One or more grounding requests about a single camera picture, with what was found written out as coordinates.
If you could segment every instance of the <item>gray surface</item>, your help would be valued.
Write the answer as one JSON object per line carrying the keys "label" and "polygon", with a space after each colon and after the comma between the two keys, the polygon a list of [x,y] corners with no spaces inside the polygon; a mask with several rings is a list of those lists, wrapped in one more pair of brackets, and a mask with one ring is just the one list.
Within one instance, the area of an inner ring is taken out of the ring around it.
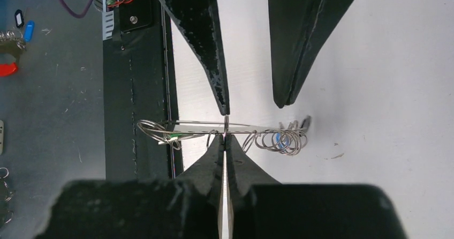
{"label": "gray surface", "polygon": [[[86,0],[66,1],[80,11]],[[74,19],[57,0],[0,0],[0,30],[26,8],[33,39],[19,72],[0,78],[0,166],[17,191],[2,238],[32,238],[67,181],[105,177],[101,14]]]}

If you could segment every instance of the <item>purple cable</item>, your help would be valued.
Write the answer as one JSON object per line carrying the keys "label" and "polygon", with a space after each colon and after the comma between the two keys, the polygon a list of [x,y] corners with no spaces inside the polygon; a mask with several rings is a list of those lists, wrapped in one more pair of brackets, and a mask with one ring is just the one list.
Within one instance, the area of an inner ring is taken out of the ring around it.
{"label": "purple cable", "polygon": [[60,2],[60,4],[66,9],[66,11],[73,17],[75,18],[83,18],[85,17],[85,15],[87,14],[88,10],[90,9],[90,6],[91,4],[93,3],[93,0],[88,0],[88,3],[87,3],[87,6],[85,6],[85,9],[82,11],[82,13],[80,14],[77,14],[75,13],[74,11],[72,11],[70,9],[70,7],[68,7],[68,5],[66,4],[66,2],[64,0],[58,0]]}

